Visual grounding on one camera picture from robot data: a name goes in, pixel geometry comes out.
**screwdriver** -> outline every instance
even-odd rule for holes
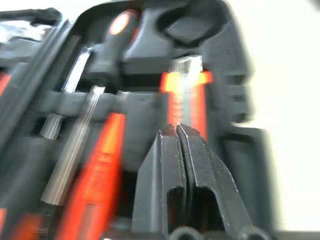
[[[121,55],[128,47],[138,24],[139,15],[133,10],[126,10],[115,18],[106,31],[104,42],[102,43],[102,51],[96,54],[91,65],[87,68],[86,77],[89,80],[92,80],[94,84],[99,84],[99,86],[105,86],[109,83],[114,84],[116,80],[119,80],[120,71],[118,68]],[[83,150],[90,118],[103,89],[104,87],[98,86],[94,86],[91,89],[81,116],[71,131],[62,151],[63,154],[41,198],[43,202],[43,207],[41,208],[42,227],[39,229],[37,227],[36,229],[28,228],[28,231],[32,232],[29,235],[33,238],[37,238],[39,235],[42,238],[48,238],[53,231],[52,226],[55,226],[57,213],[64,204],[66,192],[69,190],[78,165],[79,156]]]
[[[104,124],[95,149],[75,184],[57,240],[98,240],[117,211],[126,96],[126,92],[116,96],[122,106],[120,113],[111,113]]]

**black handle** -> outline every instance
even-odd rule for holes
[[[139,14],[126,10],[119,14],[109,25],[104,42],[93,48],[94,58],[88,64],[85,76],[95,85],[113,84],[119,88],[120,59],[129,46],[139,24]]]

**orange handle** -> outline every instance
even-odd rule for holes
[[[37,214],[26,214],[21,222],[17,225],[17,228],[12,233],[10,240],[39,240],[40,235],[36,232],[42,223],[42,219]]]
[[[4,93],[10,79],[11,75],[0,72],[0,96]]]
[[[98,240],[116,212],[125,115],[106,121],[61,221],[57,240]]]
[[[0,208],[0,236],[1,236],[2,227],[5,224],[6,215],[7,215],[7,209]]]
[[[207,107],[205,85],[213,81],[211,72],[202,71],[191,88],[188,103],[191,110],[191,127],[197,129],[207,141]],[[183,121],[183,83],[180,72],[165,72],[160,83],[160,92],[168,93],[167,123],[178,124]]]

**tool kit case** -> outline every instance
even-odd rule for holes
[[[51,26],[41,41],[17,38],[0,45],[0,69],[10,77],[0,94],[0,209],[6,209],[0,212],[0,239],[10,239],[19,220],[40,207],[82,112],[93,85],[86,74],[74,92],[61,91],[77,56],[94,44],[94,55],[101,54],[107,26],[127,9],[141,13],[139,28],[121,58],[121,80],[107,85],[96,103],[78,167],[114,111],[115,93],[129,92],[118,211],[101,239],[301,239],[272,232],[263,131],[233,124],[251,116],[250,70],[235,19],[222,0],[112,1],[74,22],[52,8],[0,12],[0,21]],[[211,73],[204,87],[207,145],[191,127],[167,124],[168,94],[160,93],[172,60],[189,55],[202,56],[203,70]],[[56,140],[40,135],[52,113],[63,116]],[[175,161],[176,153],[184,163]]]

